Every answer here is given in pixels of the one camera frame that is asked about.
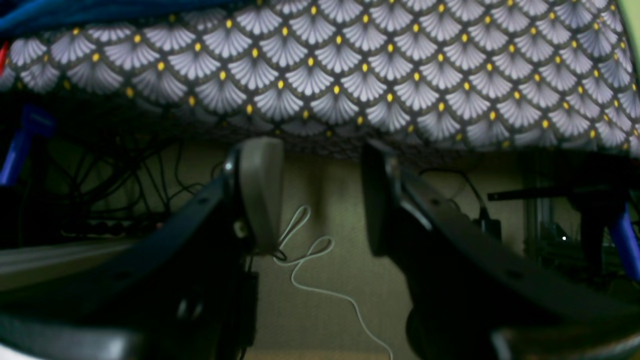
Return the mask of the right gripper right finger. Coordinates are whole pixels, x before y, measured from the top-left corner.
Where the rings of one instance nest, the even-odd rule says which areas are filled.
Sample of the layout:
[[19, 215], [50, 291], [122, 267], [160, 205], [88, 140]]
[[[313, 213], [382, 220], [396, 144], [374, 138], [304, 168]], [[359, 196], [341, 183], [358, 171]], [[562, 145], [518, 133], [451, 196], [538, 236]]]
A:
[[402, 167], [383, 142], [361, 153], [366, 234], [402, 271], [421, 360], [637, 360], [639, 308], [516, 255]]

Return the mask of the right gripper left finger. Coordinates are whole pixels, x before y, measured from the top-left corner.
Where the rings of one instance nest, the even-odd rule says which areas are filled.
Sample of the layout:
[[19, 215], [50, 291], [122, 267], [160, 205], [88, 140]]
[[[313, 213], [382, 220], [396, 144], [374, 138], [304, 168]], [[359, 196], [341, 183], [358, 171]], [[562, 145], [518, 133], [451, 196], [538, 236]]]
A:
[[254, 256], [278, 252], [285, 148], [252, 137], [163, 226], [116, 257], [1, 308], [3, 360], [242, 360]]

